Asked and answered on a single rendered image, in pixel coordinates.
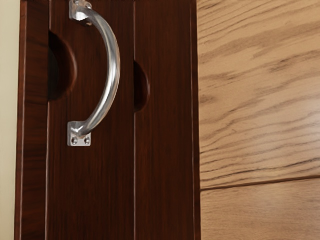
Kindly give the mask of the dark brown wooden cabinet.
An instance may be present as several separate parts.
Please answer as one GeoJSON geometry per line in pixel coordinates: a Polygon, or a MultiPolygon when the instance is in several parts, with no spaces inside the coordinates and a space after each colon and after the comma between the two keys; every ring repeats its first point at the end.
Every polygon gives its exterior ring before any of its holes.
{"type": "Polygon", "coordinates": [[[19,0],[14,240],[200,240],[197,0],[19,0]]]}

